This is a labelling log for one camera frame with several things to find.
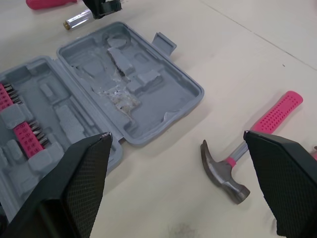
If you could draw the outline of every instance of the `black plastic part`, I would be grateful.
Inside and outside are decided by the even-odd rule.
[[[83,0],[83,2],[93,13],[95,19],[100,19],[104,16],[122,10],[120,0]]]
[[[244,139],[278,234],[317,237],[315,159],[297,142],[276,135],[246,131]]]
[[[112,136],[71,145],[35,187],[1,238],[88,238],[103,196]]]

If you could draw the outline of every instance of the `tool case latch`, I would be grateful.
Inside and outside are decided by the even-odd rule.
[[[170,56],[172,52],[176,49],[177,45],[168,39],[164,34],[161,32],[156,33],[152,44],[158,47],[164,54]]]

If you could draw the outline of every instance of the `rubber grip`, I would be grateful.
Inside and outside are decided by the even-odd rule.
[[[69,2],[77,2],[77,0],[26,0],[26,4],[33,10],[61,6]]]
[[[11,105],[13,105],[13,102],[6,92],[4,86],[0,83],[0,112]]]
[[[295,110],[303,98],[296,92],[288,91],[284,96],[251,128],[251,130],[272,134],[287,116]]]
[[[16,126],[13,131],[28,158],[31,158],[36,153],[44,150],[27,122],[23,122]]]

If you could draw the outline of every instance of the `open tool case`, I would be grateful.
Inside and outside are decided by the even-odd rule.
[[[198,104],[204,90],[171,62],[175,48],[162,33],[150,44],[118,22],[61,47],[56,60],[0,73],[5,96],[17,95],[0,109],[0,202],[9,221],[71,144],[110,131],[110,172],[122,159],[120,140],[143,146]]]

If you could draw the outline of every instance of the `pink hammer handle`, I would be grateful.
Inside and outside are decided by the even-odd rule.
[[[296,92],[288,91],[284,96],[260,119],[253,125],[251,130],[262,132],[266,134],[272,134],[279,125],[288,117],[288,115],[295,110],[301,103],[303,98]],[[226,161],[234,167],[236,161],[248,150],[245,143],[242,143]]]
[[[26,0],[26,4],[33,10],[61,6],[69,2],[77,2],[77,0]]]

